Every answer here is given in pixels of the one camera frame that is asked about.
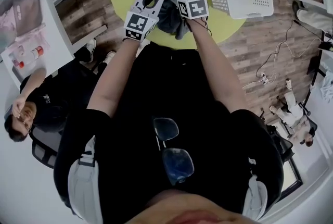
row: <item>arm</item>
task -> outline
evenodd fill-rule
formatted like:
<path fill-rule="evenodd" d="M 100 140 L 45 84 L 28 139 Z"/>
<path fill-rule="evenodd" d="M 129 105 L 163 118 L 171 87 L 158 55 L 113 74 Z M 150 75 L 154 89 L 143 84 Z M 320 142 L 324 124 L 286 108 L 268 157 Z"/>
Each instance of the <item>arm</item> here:
<path fill-rule="evenodd" d="M 127 39 L 117 51 L 90 98 L 88 109 L 105 112 L 112 117 L 129 78 L 140 42 Z"/>
<path fill-rule="evenodd" d="M 27 100 L 28 96 L 36 88 L 41 86 L 41 84 L 45 80 L 45 76 L 46 76 L 46 69 L 45 68 L 39 68 L 30 75 L 30 77 L 29 77 L 26 85 L 24 86 L 21 94 L 13 102 L 12 114 L 14 115 L 14 117 L 19 117 L 20 116 L 20 112 L 23 109 L 23 107 L 25 105 L 25 101 Z"/>
<path fill-rule="evenodd" d="M 187 20 L 197 43 L 201 62 L 209 86 L 217 101 L 220 101 L 232 113 L 238 109 L 248 109 L 244 91 L 236 71 L 218 48 L 206 29 L 193 20 Z"/>

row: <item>white sneaker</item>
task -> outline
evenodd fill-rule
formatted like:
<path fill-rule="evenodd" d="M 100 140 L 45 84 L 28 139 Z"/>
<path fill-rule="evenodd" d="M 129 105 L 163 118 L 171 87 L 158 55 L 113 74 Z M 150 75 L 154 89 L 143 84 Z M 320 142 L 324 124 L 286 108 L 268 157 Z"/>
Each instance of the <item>white sneaker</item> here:
<path fill-rule="evenodd" d="M 115 51 L 110 51 L 107 54 L 106 58 L 104 59 L 103 63 L 109 64 L 110 61 L 111 61 L 111 59 L 113 59 L 113 57 L 114 57 L 115 54 L 116 54 Z"/>
<path fill-rule="evenodd" d="M 92 62 L 94 60 L 94 50 L 96 48 L 97 42 L 95 39 L 90 40 L 85 47 L 87 48 L 87 50 L 90 52 L 90 62 Z"/>
<path fill-rule="evenodd" d="M 291 80 L 286 79 L 286 84 L 287 84 L 288 90 L 292 91 Z"/>
<path fill-rule="evenodd" d="M 277 109 L 276 109 L 275 106 L 271 105 L 271 106 L 270 106 L 270 111 L 271 111 L 273 114 L 276 114 Z"/>

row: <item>eyeglasses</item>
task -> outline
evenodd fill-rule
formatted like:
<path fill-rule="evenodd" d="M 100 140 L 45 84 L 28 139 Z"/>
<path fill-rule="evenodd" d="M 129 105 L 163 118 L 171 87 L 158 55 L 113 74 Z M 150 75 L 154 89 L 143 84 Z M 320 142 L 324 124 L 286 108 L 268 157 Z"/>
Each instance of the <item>eyeglasses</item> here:
<path fill-rule="evenodd" d="M 153 126 L 156 133 L 158 148 L 161 151 L 160 142 L 163 142 L 162 159 L 166 174 L 170 183 L 175 186 L 176 183 L 184 182 L 194 173 L 194 165 L 191 156 L 184 149 L 167 148 L 166 141 L 169 141 L 179 135 L 177 123 L 171 118 L 154 118 Z"/>
<path fill-rule="evenodd" d="M 22 119 L 21 115 L 17 119 L 18 119 L 18 121 L 20 121 L 21 123 L 23 123 L 23 125 L 25 126 L 25 128 L 28 130 L 28 134 L 26 134 L 26 135 L 29 135 L 29 133 L 31 132 L 31 127 L 29 127 L 29 125 L 24 122 L 24 120 Z"/>

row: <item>wooden floor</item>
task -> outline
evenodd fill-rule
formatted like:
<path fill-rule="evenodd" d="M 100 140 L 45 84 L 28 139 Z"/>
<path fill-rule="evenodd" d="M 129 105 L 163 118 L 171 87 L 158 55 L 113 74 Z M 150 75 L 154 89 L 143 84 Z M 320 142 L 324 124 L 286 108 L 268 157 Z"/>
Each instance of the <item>wooden floor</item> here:
<path fill-rule="evenodd" d="M 294 19 L 291 3 L 292 0 L 274 0 L 272 16 L 247 20 L 233 36 L 219 43 L 220 49 L 236 69 L 242 85 L 259 80 L 255 76 L 256 70 L 275 51 L 277 44 L 286 39 L 286 31 Z M 57 11 L 72 43 L 103 24 L 108 26 L 108 30 L 96 38 L 96 61 L 102 61 L 107 52 L 117 50 L 120 46 L 123 21 L 115 14 L 111 0 L 64 0 L 57 6 Z M 320 30 L 305 26 L 318 36 L 321 35 Z M 293 55 L 298 56 L 314 38 L 315 35 L 294 23 L 288 32 L 287 43 Z M 300 58 L 292 57 L 286 45 L 281 46 L 275 61 L 276 78 L 271 78 L 272 83 L 254 83 L 244 88 L 253 112 L 260 115 L 260 108 L 263 107 L 267 123 L 276 119 L 268 108 L 277 103 L 276 96 L 287 92 L 286 78 L 292 80 L 297 101 L 305 99 L 312 80 L 312 75 L 306 75 L 306 71 L 311 57 L 318 54 L 318 45 L 319 40 L 316 40 Z M 273 59 L 274 55 L 258 75 L 263 71 L 271 77 Z"/>

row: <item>bottle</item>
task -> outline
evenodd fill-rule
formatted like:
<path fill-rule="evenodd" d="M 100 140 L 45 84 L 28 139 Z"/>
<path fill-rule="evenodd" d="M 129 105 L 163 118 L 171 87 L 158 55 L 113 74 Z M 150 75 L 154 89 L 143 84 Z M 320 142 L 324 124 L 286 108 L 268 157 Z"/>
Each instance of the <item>bottle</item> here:
<path fill-rule="evenodd" d="M 34 62 L 37 58 L 39 58 L 43 54 L 44 54 L 43 48 L 41 46 L 38 46 L 31 52 L 24 55 L 23 60 L 19 64 L 19 67 L 23 68 L 25 65 L 28 65 L 28 64 Z"/>

